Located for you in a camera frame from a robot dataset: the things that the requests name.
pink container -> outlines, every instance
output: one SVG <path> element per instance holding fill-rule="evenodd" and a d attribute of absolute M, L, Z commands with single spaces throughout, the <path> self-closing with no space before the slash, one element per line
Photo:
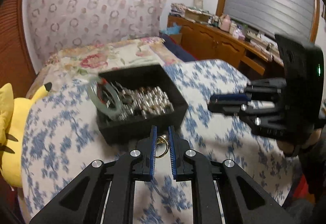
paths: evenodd
<path fill-rule="evenodd" d="M 230 31 L 231 18 L 229 15 L 223 15 L 221 18 L 220 29 L 226 32 Z"/>

cabinet door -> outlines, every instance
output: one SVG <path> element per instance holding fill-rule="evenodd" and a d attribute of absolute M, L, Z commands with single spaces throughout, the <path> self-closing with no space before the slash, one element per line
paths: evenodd
<path fill-rule="evenodd" d="M 214 59 L 216 57 L 216 42 L 214 36 L 201 30 L 184 25 L 182 30 L 181 46 L 196 59 Z"/>
<path fill-rule="evenodd" d="M 219 37 L 218 45 L 216 46 L 216 58 L 221 59 L 237 68 L 245 48 L 240 44 L 233 42 L 227 38 Z"/>

person's hand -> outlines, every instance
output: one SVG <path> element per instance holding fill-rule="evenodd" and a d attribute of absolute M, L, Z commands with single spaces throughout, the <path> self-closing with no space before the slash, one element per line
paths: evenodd
<path fill-rule="evenodd" d="M 310 146 L 313 146 L 319 141 L 320 134 L 322 133 L 322 129 L 315 130 L 310 135 L 309 139 L 301 146 L 302 149 L 307 149 Z M 291 154 L 293 153 L 294 146 L 290 143 L 284 142 L 284 141 L 277 141 L 278 147 L 281 151 L 283 151 L 285 154 Z"/>

wooden window frame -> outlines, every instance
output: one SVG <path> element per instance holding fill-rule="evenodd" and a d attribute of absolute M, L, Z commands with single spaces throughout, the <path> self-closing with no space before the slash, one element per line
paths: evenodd
<path fill-rule="evenodd" d="M 225 0 L 218 0 L 217 8 L 216 8 L 217 16 L 221 16 L 223 14 L 224 6 L 225 6 Z M 320 16 L 320 0 L 315 0 L 313 22 L 312 22 L 312 27 L 311 27 L 311 31 L 310 31 L 310 41 L 313 43 L 315 43 L 315 40 L 317 37 L 318 26 L 319 26 L 319 16 Z"/>

wooden cabinet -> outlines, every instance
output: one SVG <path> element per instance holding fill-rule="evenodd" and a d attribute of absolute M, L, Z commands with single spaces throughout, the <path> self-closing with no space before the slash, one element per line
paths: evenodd
<path fill-rule="evenodd" d="M 222 36 L 219 37 L 218 45 L 216 47 L 216 57 L 231 64 L 237 68 L 241 58 L 245 52 L 245 48 L 234 41 L 231 41 Z"/>
<path fill-rule="evenodd" d="M 182 26 L 181 46 L 196 59 L 221 59 L 235 68 L 252 69 L 265 78 L 282 77 L 283 67 L 268 59 L 247 42 L 236 40 L 216 27 L 192 23 L 184 18 L 169 16 L 167 26 Z"/>

